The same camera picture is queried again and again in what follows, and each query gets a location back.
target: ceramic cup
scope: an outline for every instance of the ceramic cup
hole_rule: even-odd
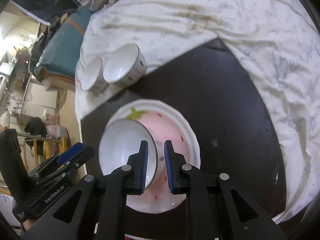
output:
[[[104,131],[99,145],[99,163],[103,175],[126,165],[129,156],[139,152],[142,140],[148,142],[148,165],[145,188],[156,180],[164,169],[158,157],[164,156],[159,138],[137,121],[119,119]]]
[[[135,43],[116,49],[105,63],[103,78],[109,84],[129,87],[146,72],[146,61]]]
[[[103,78],[102,66],[102,59],[100,57],[87,66],[87,70],[81,81],[81,89],[83,91],[100,93],[108,86],[108,83]]]

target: dark wooden table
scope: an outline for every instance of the dark wooden table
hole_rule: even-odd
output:
[[[159,99],[183,114],[199,141],[202,171],[233,176],[271,217],[284,211],[284,164],[268,111],[249,75],[219,39],[145,76],[82,120],[83,143],[97,150],[87,163],[89,174],[102,175],[98,148],[110,117],[140,98]],[[162,214],[127,207],[126,233],[186,239],[185,208],[185,201]]]

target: metal screw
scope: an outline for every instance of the metal screw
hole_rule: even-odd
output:
[[[94,176],[91,175],[91,174],[86,175],[86,176],[84,177],[84,180],[85,180],[86,182],[93,181],[93,179],[94,179]]]
[[[183,169],[184,171],[190,171],[191,168],[192,168],[192,166],[191,166],[190,164],[183,164],[183,165],[182,165],[182,169]]]
[[[221,173],[221,174],[220,174],[220,179],[222,179],[222,180],[228,180],[228,179],[229,179],[229,175],[226,174],[226,173]]]
[[[129,171],[129,170],[131,170],[131,166],[130,165],[123,165],[122,167],[121,167],[121,169],[123,170],[123,171]]]

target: black umbrella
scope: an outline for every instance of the black umbrella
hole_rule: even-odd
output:
[[[80,3],[77,0],[11,0],[11,2],[33,19],[45,25],[54,16],[75,11]]]

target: white cup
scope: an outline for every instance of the white cup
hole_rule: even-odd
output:
[[[105,63],[103,78],[109,84],[129,87],[146,72],[147,64],[135,43],[116,49]]]
[[[81,80],[81,89],[93,93],[102,92],[108,83],[103,78],[102,59],[96,58],[87,67]]]

